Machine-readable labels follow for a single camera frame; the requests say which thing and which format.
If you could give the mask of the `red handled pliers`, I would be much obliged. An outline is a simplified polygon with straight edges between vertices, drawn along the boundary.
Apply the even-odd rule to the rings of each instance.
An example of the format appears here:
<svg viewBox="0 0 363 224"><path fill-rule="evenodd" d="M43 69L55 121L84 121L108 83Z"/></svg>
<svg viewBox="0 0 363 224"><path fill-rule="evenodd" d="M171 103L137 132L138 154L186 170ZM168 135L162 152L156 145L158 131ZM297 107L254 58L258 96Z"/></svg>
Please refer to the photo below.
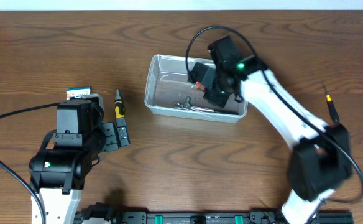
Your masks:
<svg viewBox="0 0 363 224"><path fill-rule="evenodd" d="M191 86L192 89L205 91L205 86L203 86L200 82L190 83L188 82L189 86Z"/></svg>

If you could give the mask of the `small steel claw hammer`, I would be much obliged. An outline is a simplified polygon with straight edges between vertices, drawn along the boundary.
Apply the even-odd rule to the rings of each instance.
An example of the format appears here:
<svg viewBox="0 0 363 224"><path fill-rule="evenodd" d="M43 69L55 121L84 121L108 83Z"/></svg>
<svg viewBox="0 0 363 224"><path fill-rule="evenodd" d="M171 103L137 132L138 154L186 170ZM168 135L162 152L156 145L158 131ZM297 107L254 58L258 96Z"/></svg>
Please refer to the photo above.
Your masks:
<svg viewBox="0 0 363 224"><path fill-rule="evenodd" d="M187 96L184 103L179 103L178 108L181 108L183 110L190 110L190 111L197 111L197 112L203 112L203 113L217 113L217 114L231 114L231 115L238 115L238 112L235 111L227 111L227 110L217 110L217 109L211 109L211 108L203 108L199 106L193 106L191 104L191 97Z"/></svg>

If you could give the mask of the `silver ratchet wrench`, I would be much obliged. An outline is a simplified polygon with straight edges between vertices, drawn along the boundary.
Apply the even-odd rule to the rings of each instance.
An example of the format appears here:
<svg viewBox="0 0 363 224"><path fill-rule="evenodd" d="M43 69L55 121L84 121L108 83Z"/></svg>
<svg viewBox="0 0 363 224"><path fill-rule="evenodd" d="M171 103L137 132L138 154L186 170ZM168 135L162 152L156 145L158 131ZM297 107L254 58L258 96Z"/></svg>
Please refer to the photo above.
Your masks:
<svg viewBox="0 0 363 224"><path fill-rule="evenodd" d="M193 119L205 119L205 120L215 120L213 116L210 116L209 113L214 113L213 109L202 108L197 106L187 106L181 103L175 103L175 108L179 110L191 111L193 114L190 118Z"/></svg>

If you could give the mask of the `thin black yellow screwdriver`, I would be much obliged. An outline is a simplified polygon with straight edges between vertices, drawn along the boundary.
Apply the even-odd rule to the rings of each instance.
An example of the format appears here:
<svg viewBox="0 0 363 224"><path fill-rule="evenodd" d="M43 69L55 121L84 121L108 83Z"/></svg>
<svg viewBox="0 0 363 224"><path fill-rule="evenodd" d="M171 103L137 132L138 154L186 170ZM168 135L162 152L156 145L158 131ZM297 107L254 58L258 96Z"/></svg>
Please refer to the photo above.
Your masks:
<svg viewBox="0 0 363 224"><path fill-rule="evenodd" d="M329 111L330 118L331 118L331 120L332 120L332 122L334 124L338 124L338 123L340 123L340 118L339 118L338 112L336 110L336 107L334 105L334 102L333 102L330 94L328 93L328 91L326 89L325 83L322 83L322 86L323 86L323 89L324 89L324 92L325 92L326 103L327 103L327 106L328 106L328 111Z"/></svg>

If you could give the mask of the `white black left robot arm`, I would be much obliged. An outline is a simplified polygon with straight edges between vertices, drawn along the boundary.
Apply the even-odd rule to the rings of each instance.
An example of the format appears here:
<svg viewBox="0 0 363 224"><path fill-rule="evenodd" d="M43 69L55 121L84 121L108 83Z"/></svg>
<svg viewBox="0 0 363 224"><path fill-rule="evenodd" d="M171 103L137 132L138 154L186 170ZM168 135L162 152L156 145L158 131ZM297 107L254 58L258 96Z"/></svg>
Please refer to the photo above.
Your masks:
<svg viewBox="0 0 363 224"><path fill-rule="evenodd" d="M44 210L44 223L73 223L85 178L100 162L100 154L130 145L120 97L114 101L115 120L103 121L100 96L72 98L57 106L57 128L48 133L30 160L30 183L39 201L33 214Z"/></svg>

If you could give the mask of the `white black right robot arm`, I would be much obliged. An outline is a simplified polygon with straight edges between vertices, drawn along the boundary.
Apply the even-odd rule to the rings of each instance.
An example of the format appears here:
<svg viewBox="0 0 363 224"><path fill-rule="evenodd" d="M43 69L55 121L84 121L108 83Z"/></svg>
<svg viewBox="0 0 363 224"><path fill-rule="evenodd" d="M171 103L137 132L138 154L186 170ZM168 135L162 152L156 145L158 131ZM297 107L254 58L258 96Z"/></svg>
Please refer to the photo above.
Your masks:
<svg viewBox="0 0 363 224"><path fill-rule="evenodd" d="M216 98L235 94L254 105L280 133L291 150L287 179L291 192L277 223L308 223L336 189L352 175L349 133L328 125L302 107L257 56L240 53L212 56L214 67L195 62L188 80Z"/></svg>

